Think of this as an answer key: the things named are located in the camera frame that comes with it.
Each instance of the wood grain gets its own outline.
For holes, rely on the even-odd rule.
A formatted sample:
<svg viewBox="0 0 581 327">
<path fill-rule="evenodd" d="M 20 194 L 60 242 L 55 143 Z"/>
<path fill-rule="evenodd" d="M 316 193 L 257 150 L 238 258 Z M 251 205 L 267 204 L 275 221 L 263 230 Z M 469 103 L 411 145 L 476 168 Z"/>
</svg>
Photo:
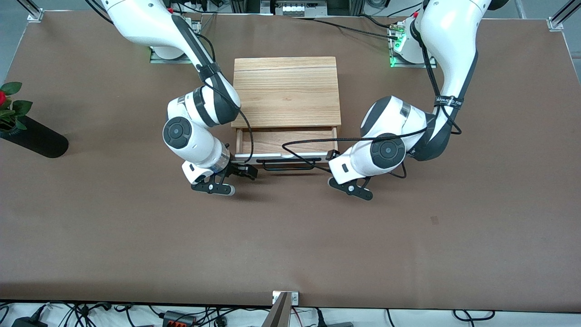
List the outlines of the wood grain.
<svg viewBox="0 0 581 327">
<path fill-rule="evenodd" d="M 316 138 L 331 138 L 335 133 L 334 128 L 310 128 L 310 129 L 253 129 L 254 153 L 282 153 L 288 154 L 281 145 L 286 142 L 311 140 Z M 336 142 L 319 142 L 294 144 L 289 146 L 294 152 L 327 152 L 337 149 Z M 250 153 L 250 133 L 244 130 L 242 133 L 242 147 L 239 154 Z"/>
<path fill-rule="evenodd" d="M 335 57 L 236 58 L 234 88 L 253 127 L 341 125 Z"/>
</svg>

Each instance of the floor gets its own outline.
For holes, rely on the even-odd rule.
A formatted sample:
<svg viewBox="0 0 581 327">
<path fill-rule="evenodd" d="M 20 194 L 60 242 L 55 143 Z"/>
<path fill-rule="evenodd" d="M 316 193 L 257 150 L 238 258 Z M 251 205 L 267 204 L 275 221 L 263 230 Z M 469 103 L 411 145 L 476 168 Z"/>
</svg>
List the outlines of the floor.
<svg viewBox="0 0 581 327">
<path fill-rule="evenodd" d="M 397 10 L 406 8 L 416 3 L 418 0 L 392 0 L 388 8 L 383 10 L 375 9 L 369 4 L 365 5 L 367 14 L 385 16 Z M 40 7 L 47 10 L 79 10 L 89 9 L 82 0 L 36 0 Z M 520 18 L 545 19 L 555 13 L 566 0 L 520 0 L 517 6 L 515 0 L 500 10 L 488 12 L 485 17 L 490 18 Z M 405 10 L 402 15 L 410 14 L 413 9 Z M 4 81 L 8 69 L 15 55 L 20 39 L 26 28 L 27 12 L 20 7 L 15 0 L 0 1 L 0 80 Z M 581 12 L 574 14 L 565 23 L 565 38 L 569 45 L 573 63 L 578 76 L 581 79 Z M 18 317 L 29 317 L 39 307 L 39 304 L 12 304 L 3 326 L 11 325 L 12 321 Z M 159 311 L 169 308 L 156 307 Z M 181 312 L 195 311 L 193 308 L 171 308 Z M 324 309 L 325 319 L 328 324 L 340 322 L 352 322 L 355 327 L 365 326 L 389 326 L 385 310 L 369 309 Z M 53 309 L 42 315 L 42 321 L 56 326 L 65 315 L 66 310 L 62 305 L 56 305 Z M 401 326 L 469 326 L 466 322 L 461 322 L 445 310 L 391 310 L 393 323 L 396 327 Z M 475 317 L 483 317 L 485 313 L 473 312 Z M 258 326 L 261 325 L 265 311 L 235 311 L 228 316 L 228 326 Z M 308 326 L 317 323 L 317 316 L 313 310 L 308 310 L 300 314 L 302 325 Z M 113 312 L 92 313 L 97 326 L 128 326 L 127 317 L 124 314 Z M 161 320 L 153 315 L 147 307 L 135 307 L 131 311 L 131 317 L 136 326 L 140 325 L 160 325 Z M 579 314 L 546 314 L 546 313 L 524 313 L 524 312 L 498 312 L 496 316 L 487 322 L 477 322 L 476 326 L 579 326 L 581 327 L 581 315 Z M 291 327 L 298 327 L 298 320 L 291 319 Z"/>
<path fill-rule="evenodd" d="M 6 316 L 2 326 L 11 326 L 12 321 L 20 317 L 30 317 L 42 304 L 21 303 L 11 304 L 10 311 Z M 172 310 L 181 314 L 190 312 L 201 312 L 204 308 L 195 307 L 162 307 L 154 306 L 156 312 Z M 58 326 L 59 322 L 67 314 L 68 308 L 64 304 L 51 305 L 50 310 L 44 310 L 41 321 L 49 326 Z M 295 315 L 291 316 L 289 327 L 308 327 L 314 324 L 317 326 L 318 318 L 313 308 L 297 308 L 300 323 Z M 322 308 L 321 312 L 325 323 L 329 327 L 333 324 L 351 322 L 354 327 L 470 327 L 468 322 L 462 322 L 454 318 L 450 310 L 389 310 L 393 325 L 390 324 L 387 312 L 384 309 L 333 309 Z M 489 312 L 469 311 L 473 318 L 488 317 Z M 263 310 L 244 311 L 237 310 L 227 315 L 228 327 L 250 327 L 261 326 L 268 312 Z M 465 316 L 458 312 L 460 318 Z M 129 327 L 127 314 L 102 309 L 91 311 L 89 316 L 96 327 Z M 130 318 L 135 326 L 162 326 L 162 320 L 158 318 L 147 306 L 136 305 L 130 310 Z M 68 326 L 75 323 L 74 315 Z M 200 327 L 211 327 L 212 324 Z M 581 326 L 580 314 L 548 314 L 548 313 L 523 313 L 523 312 L 496 312 L 495 316 L 488 321 L 476 321 L 475 327 L 574 327 Z"/>
</svg>

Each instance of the black strap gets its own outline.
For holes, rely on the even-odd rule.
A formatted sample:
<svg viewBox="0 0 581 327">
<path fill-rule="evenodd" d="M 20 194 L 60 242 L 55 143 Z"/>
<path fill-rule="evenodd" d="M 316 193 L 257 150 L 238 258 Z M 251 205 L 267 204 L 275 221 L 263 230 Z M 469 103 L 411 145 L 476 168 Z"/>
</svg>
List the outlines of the black strap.
<svg viewBox="0 0 581 327">
<path fill-rule="evenodd" d="M 449 106 L 458 110 L 460 110 L 463 103 L 464 99 L 459 99 L 457 97 L 445 97 L 444 95 L 438 95 L 434 100 L 434 106 Z"/>
<path fill-rule="evenodd" d="M 206 110 L 206 103 L 204 102 L 204 99 L 202 98 L 202 88 L 201 87 L 198 87 L 197 89 L 195 89 L 193 91 L 193 104 L 196 105 L 196 110 L 198 111 L 198 115 L 200 115 L 200 118 L 202 118 L 202 120 L 204 121 L 204 123 L 206 125 L 208 125 L 208 127 L 214 127 L 214 126 L 218 125 L 218 124 L 214 123 L 214 121 L 212 120 L 212 118 L 208 114 L 208 111 Z"/>
<path fill-rule="evenodd" d="M 198 75 L 200 76 L 200 79 L 202 81 L 205 81 L 206 79 L 216 75 L 217 73 L 220 73 L 222 70 L 220 69 L 220 66 L 218 66 L 217 63 L 213 62 L 210 63 L 208 65 L 197 65 L 196 68 L 198 68 L 200 70 L 200 72 L 198 73 Z"/>
</svg>

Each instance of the green leaf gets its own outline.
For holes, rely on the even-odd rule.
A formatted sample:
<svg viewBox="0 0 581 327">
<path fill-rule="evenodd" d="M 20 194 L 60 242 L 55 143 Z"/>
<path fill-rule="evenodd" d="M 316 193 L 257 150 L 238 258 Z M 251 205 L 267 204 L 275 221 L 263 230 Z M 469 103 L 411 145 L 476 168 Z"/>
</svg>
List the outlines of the green leaf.
<svg viewBox="0 0 581 327">
<path fill-rule="evenodd" d="M 22 117 L 30 111 L 32 105 L 32 101 L 16 100 L 12 103 L 12 110 L 16 112 L 17 117 Z"/>
<path fill-rule="evenodd" d="M 21 82 L 8 82 L 0 87 L 0 91 L 3 91 L 6 95 L 12 95 L 20 91 L 21 87 Z"/>
<path fill-rule="evenodd" d="M 24 124 L 22 124 L 18 119 L 16 119 L 16 128 L 18 129 L 27 129 Z"/>
<path fill-rule="evenodd" d="M 13 110 L 3 109 L 0 110 L 0 117 L 10 117 L 16 114 Z"/>
</svg>

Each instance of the wooden lid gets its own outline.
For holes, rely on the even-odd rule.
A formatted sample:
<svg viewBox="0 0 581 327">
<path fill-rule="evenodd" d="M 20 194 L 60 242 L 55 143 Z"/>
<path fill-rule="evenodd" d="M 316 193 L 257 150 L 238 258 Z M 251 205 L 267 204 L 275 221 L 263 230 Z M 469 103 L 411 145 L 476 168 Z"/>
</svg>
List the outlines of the wooden lid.
<svg viewBox="0 0 581 327">
<path fill-rule="evenodd" d="M 335 57 L 236 58 L 234 88 L 251 127 L 341 125 Z"/>
</svg>

